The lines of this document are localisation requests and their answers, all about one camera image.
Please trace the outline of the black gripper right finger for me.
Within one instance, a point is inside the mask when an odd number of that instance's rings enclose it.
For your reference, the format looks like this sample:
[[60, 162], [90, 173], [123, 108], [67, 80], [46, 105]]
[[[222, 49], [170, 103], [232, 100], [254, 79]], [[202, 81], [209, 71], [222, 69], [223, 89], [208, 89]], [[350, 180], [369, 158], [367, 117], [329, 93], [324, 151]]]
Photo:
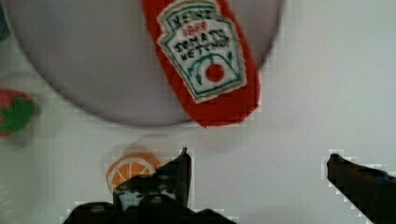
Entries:
[[374, 224], [396, 223], [395, 177], [332, 154], [327, 179]]

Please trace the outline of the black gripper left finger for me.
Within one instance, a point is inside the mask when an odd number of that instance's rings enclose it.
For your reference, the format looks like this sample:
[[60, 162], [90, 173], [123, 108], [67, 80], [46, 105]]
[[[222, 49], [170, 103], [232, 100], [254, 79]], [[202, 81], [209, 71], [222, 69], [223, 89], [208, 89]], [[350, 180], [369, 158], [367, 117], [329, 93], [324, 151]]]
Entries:
[[191, 156], [186, 148], [151, 175], [137, 175], [117, 186], [111, 203], [84, 203], [64, 224], [236, 224], [211, 210], [188, 207]]

